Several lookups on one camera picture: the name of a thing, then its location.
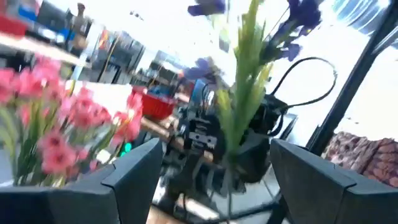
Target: black cable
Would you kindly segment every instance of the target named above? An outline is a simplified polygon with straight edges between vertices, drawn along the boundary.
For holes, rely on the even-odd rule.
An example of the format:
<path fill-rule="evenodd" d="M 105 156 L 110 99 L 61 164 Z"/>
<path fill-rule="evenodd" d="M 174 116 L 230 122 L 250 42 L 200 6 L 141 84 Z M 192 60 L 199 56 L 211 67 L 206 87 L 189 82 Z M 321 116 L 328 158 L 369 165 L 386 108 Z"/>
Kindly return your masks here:
<path fill-rule="evenodd" d="M 291 109 L 291 108 L 293 108 L 293 107 L 295 107 L 295 106 L 304 106 L 304 105 L 310 105 L 310 104 L 319 102 L 319 101 L 325 99 L 325 98 L 332 92 L 332 90 L 335 88 L 335 86 L 336 86 L 336 81 L 337 81 L 337 71 L 336 71 L 335 66 L 334 66 L 332 63 L 330 63 L 328 60 L 323 59 L 323 58 L 320 58 L 320 57 L 307 57 L 307 58 L 302 58 L 302 59 L 296 61 L 292 66 L 290 66 L 290 68 L 284 73 L 284 75 L 283 75 L 282 78 L 280 79 L 279 83 L 278 83 L 277 86 L 275 87 L 274 91 L 272 91 L 272 93 L 271 93 L 270 95 L 275 95 L 275 93 L 277 92 L 277 90 L 278 90 L 279 87 L 281 86 L 282 82 L 283 82 L 283 81 L 285 80 L 285 78 L 287 77 L 287 75 L 288 75 L 297 65 L 299 65 L 300 63 L 305 62 L 305 61 L 307 61 L 307 60 L 320 60 L 320 61 L 322 61 L 322 62 L 327 63 L 328 65 L 330 65 L 330 66 L 332 67 L 332 69 L 333 69 L 333 76 L 334 76 L 335 79 L 333 80 L 333 84 L 332 84 L 331 88 L 330 88 L 325 94 L 323 94 L 322 96 L 320 96 L 320 97 L 318 97 L 318 98 L 316 98 L 316 99 L 314 99 L 314 100 L 310 100 L 310 101 L 307 101 L 307 102 L 304 102 L 304 103 L 297 103 L 297 104 L 294 104 L 294 105 L 288 105 L 288 106 L 284 106 L 284 107 L 281 107 L 281 108 L 276 108 L 276 109 L 274 110 L 275 113 L 280 113 L 281 111 Z M 271 136 L 271 137 L 276 136 L 276 135 L 282 130 L 282 127 L 283 127 L 283 115 L 282 115 L 282 114 L 280 114 L 280 115 L 281 115 L 281 117 L 280 117 L 280 121 L 279 121 L 278 127 L 277 127 L 275 130 L 273 130 L 271 133 L 268 134 L 268 135 Z"/>

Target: red bin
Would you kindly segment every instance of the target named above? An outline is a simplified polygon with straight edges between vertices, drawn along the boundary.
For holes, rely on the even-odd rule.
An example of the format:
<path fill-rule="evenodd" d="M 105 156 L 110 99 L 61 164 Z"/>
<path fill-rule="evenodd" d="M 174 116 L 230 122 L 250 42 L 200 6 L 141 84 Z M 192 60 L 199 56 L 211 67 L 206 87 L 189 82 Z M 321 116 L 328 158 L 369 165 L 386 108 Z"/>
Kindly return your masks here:
<path fill-rule="evenodd" d="M 8 18 L 5 14 L 0 14 L 0 32 L 12 34 L 16 37 L 25 36 L 27 25 L 17 19 Z"/>
<path fill-rule="evenodd" d="M 147 88 L 143 86 L 134 86 L 132 88 L 132 94 L 142 94 L 142 113 L 157 120 L 169 117 L 173 113 L 177 100 L 147 94 L 146 90 Z"/>

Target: black machine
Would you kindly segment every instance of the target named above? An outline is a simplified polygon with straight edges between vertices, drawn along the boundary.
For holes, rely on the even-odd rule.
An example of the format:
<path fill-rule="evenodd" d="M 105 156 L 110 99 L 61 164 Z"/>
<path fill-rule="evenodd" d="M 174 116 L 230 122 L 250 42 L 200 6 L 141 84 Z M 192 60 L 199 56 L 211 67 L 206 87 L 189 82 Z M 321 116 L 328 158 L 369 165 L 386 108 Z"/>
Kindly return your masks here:
<path fill-rule="evenodd" d="M 55 32 L 60 32 L 67 28 L 67 13 L 48 1 L 43 1 L 36 22 Z"/>
<path fill-rule="evenodd" d="M 290 71 L 298 64 L 308 60 L 321 60 L 329 63 L 322 58 L 316 57 L 299 60 L 287 70 L 277 88 L 271 94 L 264 96 L 264 101 L 241 140 L 241 148 L 236 157 L 239 170 L 236 171 L 237 176 L 233 178 L 232 191 L 234 193 L 245 193 L 245 184 L 262 180 L 270 165 L 268 158 L 270 139 L 278 135 L 281 138 L 287 138 L 289 134 L 286 131 L 290 132 L 297 120 L 296 116 L 291 118 L 291 115 L 287 114 L 289 108 L 318 102 L 329 95 L 334 88 L 337 74 L 332 66 L 335 81 L 330 90 L 323 96 L 296 105 L 287 105 L 274 96 Z M 196 100 L 194 95 L 199 92 L 201 93 L 201 103 L 189 103 L 188 108 L 180 110 L 181 117 L 178 134 L 184 138 L 184 152 L 181 153 L 169 146 L 164 160 L 164 169 L 171 169 L 173 172 L 164 172 L 165 175 L 162 178 L 166 193 L 157 205 L 165 212 L 171 213 L 185 222 L 195 223 L 201 221 L 198 217 L 187 214 L 184 208 L 179 208 L 178 206 L 175 208 L 176 201 L 181 193 L 189 195 L 189 197 L 193 197 L 195 200 L 217 211 L 217 207 L 211 201 L 211 196 L 207 192 L 211 190 L 226 198 L 229 191 L 225 182 L 226 169 L 223 166 L 226 146 L 216 114 L 215 101 L 209 99 L 211 91 L 212 89 L 208 84 L 195 85 L 191 100 Z M 284 117 L 286 116 L 290 119 L 289 124 L 284 124 Z M 203 155 L 207 152 L 212 154 L 212 162 L 203 159 Z M 266 205 L 266 207 L 261 207 L 261 209 L 269 209 L 269 206 Z"/>
<path fill-rule="evenodd" d="M 2 187 L 0 222 L 145 224 L 162 157 L 153 139 L 62 189 Z"/>

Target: iris flower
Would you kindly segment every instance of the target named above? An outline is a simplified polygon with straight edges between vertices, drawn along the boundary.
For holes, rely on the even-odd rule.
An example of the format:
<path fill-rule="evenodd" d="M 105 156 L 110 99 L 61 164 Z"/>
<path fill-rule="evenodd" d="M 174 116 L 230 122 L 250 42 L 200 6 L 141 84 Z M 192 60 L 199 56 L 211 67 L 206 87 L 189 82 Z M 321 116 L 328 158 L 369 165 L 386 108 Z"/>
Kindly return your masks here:
<path fill-rule="evenodd" d="M 263 63 L 284 57 L 287 57 L 290 61 L 294 60 L 301 47 L 292 44 L 292 41 L 302 35 L 308 35 L 309 31 L 319 25 L 321 21 L 321 12 L 316 0 L 287 0 L 287 2 L 290 9 L 289 18 L 281 23 L 270 40 L 264 42 L 264 48 L 260 53 Z M 300 29 L 298 36 L 291 37 L 290 34 L 296 29 Z M 278 49 L 283 42 L 285 42 L 283 47 L 287 47 L 288 50 Z"/>
<path fill-rule="evenodd" d="M 199 1 L 197 5 L 188 6 L 191 16 L 210 16 L 225 12 L 225 0 Z"/>
<path fill-rule="evenodd" d="M 195 64 L 196 67 L 188 68 L 183 71 L 184 79 L 202 79 L 208 83 L 216 83 L 216 78 L 213 73 L 213 62 L 211 62 L 208 58 L 199 58 Z"/>

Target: patterned fabric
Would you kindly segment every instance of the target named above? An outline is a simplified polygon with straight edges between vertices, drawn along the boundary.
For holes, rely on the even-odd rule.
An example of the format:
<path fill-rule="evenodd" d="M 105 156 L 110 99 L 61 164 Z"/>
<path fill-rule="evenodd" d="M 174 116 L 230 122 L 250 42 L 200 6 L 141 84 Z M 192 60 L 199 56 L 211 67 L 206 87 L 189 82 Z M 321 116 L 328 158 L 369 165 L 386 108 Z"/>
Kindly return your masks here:
<path fill-rule="evenodd" d="M 325 159 L 362 174 L 378 145 L 379 141 L 340 132 L 332 138 L 326 148 Z"/>
<path fill-rule="evenodd" d="M 366 137 L 340 132 L 329 142 L 325 159 L 398 187 L 398 142 L 393 139 L 370 141 Z"/>
<path fill-rule="evenodd" d="M 398 187 L 398 143 L 393 139 L 383 139 L 363 175 Z"/>

